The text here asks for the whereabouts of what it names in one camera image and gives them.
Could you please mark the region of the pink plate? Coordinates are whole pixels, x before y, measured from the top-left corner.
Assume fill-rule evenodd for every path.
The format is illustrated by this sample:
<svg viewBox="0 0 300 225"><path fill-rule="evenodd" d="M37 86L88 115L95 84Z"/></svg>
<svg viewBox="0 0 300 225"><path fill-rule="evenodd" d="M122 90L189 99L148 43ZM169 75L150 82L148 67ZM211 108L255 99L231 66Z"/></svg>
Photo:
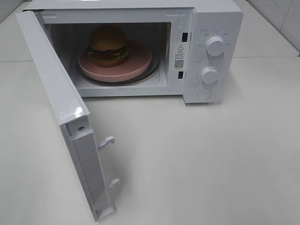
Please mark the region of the pink plate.
<svg viewBox="0 0 300 225"><path fill-rule="evenodd" d="M152 52L146 45L133 40L114 55L101 54L87 48L78 62L83 73L90 79L106 82L124 82L141 75L150 66Z"/></svg>

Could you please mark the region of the round door release button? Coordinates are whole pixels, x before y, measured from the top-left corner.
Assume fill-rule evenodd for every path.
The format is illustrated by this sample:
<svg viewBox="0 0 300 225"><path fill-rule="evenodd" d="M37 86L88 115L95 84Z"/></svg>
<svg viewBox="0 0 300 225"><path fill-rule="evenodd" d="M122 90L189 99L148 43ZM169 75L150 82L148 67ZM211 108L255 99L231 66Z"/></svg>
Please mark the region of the round door release button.
<svg viewBox="0 0 300 225"><path fill-rule="evenodd" d="M210 89L200 89L197 93L197 97L201 100L208 100L211 97L211 90Z"/></svg>

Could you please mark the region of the burger with lettuce and cheese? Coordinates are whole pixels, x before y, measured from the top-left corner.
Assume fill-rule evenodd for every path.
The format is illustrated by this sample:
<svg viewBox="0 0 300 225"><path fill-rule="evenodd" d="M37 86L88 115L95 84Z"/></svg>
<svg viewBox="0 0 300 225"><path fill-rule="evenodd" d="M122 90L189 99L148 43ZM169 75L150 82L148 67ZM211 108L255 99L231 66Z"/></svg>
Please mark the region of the burger with lettuce and cheese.
<svg viewBox="0 0 300 225"><path fill-rule="evenodd" d="M124 32L113 25L101 25L89 37L88 56L98 66L109 68L122 64L129 54Z"/></svg>

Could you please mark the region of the white microwave door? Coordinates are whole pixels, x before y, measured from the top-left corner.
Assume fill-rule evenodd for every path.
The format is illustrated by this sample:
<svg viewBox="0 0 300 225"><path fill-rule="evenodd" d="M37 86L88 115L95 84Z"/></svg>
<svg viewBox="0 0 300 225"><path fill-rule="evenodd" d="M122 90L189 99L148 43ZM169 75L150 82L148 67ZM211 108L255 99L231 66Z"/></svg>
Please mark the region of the white microwave door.
<svg viewBox="0 0 300 225"><path fill-rule="evenodd" d="M16 15L40 80L51 103L61 133L72 158L92 216L99 221L115 211L110 191L120 182L105 180L99 152L115 138L96 143L89 122L89 110L49 41L39 13Z"/></svg>

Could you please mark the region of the glass turntable plate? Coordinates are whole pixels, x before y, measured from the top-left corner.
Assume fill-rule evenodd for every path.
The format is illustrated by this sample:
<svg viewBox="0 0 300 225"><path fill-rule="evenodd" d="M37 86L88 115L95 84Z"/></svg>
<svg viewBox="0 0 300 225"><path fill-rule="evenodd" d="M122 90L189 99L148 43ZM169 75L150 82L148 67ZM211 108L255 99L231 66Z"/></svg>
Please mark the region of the glass turntable plate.
<svg viewBox="0 0 300 225"><path fill-rule="evenodd" d="M140 75L138 75L135 78L126 80L126 81L122 81L122 82L103 82L103 81L97 81L93 78L88 77L81 68L79 68L80 66L77 66L78 72L81 74L81 76L86 79L87 81L94 83L96 85L104 85L104 86L124 86L124 85L131 85L131 84L135 84L138 82L143 82L147 79L149 79L150 77L152 77L158 70L159 70L159 66L160 66L160 59L155 55L152 57L151 59L151 63L149 65L149 67Z"/></svg>

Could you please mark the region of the lower white control knob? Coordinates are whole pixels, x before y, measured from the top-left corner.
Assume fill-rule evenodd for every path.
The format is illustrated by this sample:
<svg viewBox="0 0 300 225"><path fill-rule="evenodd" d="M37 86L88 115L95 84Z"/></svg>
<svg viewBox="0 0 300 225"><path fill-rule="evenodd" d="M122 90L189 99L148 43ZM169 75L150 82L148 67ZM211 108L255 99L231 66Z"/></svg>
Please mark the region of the lower white control knob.
<svg viewBox="0 0 300 225"><path fill-rule="evenodd" d="M206 67L200 72L201 80L205 84L213 84L217 81L218 71L214 67Z"/></svg>

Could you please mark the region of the white control knob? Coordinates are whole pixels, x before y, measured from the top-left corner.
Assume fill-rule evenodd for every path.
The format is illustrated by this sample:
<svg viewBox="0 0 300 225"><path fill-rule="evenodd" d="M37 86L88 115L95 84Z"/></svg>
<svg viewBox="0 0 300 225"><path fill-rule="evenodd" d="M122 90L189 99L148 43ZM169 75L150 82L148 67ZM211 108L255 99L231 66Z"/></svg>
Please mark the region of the white control knob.
<svg viewBox="0 0 300 225"><path fill-rule="evenodd" d="M213 84L217 81L218 71L214 67L206 67L200 72L201 80L205 84Z"/></svg>
<svg viewBox="0 0 300 225"><path fill-rule="evenodd" d="M225 50L225 38L221 35L213 35L205 40L206 53L209 56L217 57Z"/></svg>

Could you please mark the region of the white warning label sticker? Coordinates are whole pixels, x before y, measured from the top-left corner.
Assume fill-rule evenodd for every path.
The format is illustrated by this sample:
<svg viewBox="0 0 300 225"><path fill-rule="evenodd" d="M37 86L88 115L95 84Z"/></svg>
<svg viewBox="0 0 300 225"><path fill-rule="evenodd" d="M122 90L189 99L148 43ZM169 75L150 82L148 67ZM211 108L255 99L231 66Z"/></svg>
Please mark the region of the white warning label sticker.
<svg viewBox="0 0 300 225"><path fill-rule="evenodd" d="M172 68L174 70L185 68L187 54L188 54L187 42L180 42L180 43L173 44Z"/></svg>

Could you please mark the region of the white microwave oven body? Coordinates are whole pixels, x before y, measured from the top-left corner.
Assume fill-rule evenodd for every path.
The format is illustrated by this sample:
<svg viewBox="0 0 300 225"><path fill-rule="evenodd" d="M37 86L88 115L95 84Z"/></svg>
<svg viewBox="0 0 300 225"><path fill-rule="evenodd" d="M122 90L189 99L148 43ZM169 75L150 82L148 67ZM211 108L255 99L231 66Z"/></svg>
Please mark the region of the white microwave oven body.
<svg viewBox="0 0 300 225"><path fill-rule="evenodd" d="M23 11L39 13L45 33L81 97L181 95L186 103L219 102L240 31L243 12L231 0L34 0ZM160 59L159 70L149 79L131 85L96 85L78 72L78 56L88 46L91 31L110 24L129 40L147 45ZM225 38L225 50L212 57L205 40ZM187 42L184 69L174 70L173 44ZM217 81L205 84L200 72L218 71ZM201 100L200 89L211 97Z"/></svg>

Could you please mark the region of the upper white control knob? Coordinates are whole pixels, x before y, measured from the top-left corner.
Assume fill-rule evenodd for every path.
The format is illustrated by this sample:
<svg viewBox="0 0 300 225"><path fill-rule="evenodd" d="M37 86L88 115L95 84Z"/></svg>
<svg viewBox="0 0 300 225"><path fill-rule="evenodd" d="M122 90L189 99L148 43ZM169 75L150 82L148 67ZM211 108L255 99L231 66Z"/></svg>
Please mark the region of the upper white control knob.
<svg viewBox="0 0 300 225"><path fill-rule="evenodd" d="M213 35L205 40L206 53L209 56L217 57L225 50L225 38L221 35Z"/></svg>

